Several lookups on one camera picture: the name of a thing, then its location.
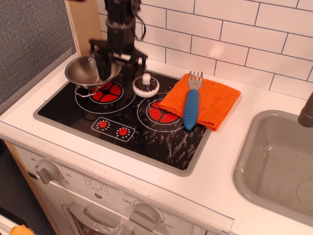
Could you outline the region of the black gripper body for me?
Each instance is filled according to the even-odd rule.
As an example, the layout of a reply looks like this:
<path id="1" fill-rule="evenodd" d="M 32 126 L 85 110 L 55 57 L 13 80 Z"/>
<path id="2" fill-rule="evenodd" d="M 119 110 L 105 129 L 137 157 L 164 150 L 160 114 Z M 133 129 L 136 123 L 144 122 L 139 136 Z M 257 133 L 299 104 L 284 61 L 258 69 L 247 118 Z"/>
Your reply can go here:
<path id="1" fill-rule="evenodd" d="M 106 40 L 90 39 L 90 56 L 95 58 L 95 53 L 101 53 L 109 58 L 112 63 L 123 66 L 127 62 L 138 62 L 139 71 L 146 70 L 148 56 L 137 50 L 134 46 L 136 22 L 120 24 L 106 22 L 108 34 Z"/>

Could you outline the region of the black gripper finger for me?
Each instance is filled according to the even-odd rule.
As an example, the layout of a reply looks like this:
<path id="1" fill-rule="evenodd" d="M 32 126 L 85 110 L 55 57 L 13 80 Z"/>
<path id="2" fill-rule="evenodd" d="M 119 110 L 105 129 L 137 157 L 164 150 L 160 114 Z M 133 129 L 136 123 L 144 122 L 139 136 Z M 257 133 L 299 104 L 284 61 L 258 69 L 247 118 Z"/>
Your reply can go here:
<path id="1" fill-rule="evenodd" d="M 123 66 L 123 79 L 122 79 L 122 85 L 123 88 L 128 88 L 130 84 L 132 83 L 138 69 L 139 64 L 138 62 L 127 62 Z"/>
<path id="2" fill-rule="evenodd" d="M 97 71 L 101 80 L 109 80 L 114 77 L 112 63 L 109 58 L 101 53 L 95 53 Z"/>

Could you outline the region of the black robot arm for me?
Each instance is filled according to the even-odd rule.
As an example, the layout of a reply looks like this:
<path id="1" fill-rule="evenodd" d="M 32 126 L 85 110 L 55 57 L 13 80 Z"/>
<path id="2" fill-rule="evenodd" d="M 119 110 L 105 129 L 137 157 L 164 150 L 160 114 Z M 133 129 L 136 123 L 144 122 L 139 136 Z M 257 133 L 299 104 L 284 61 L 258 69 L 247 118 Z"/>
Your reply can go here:
<path id="1" fill-rule="evenodd" d="M 145 71 L 148 56 L 134 47 L 136 20 L 140 10 L 139 0 L 106 0 L 108 12 L 106 26 L 107 40 L 90 39 L 89 54 L 95 59 L 98 75 L 106 80 L 113 64 L 122 67 L 123 82 L 128 87 L 138 70 Z"/>

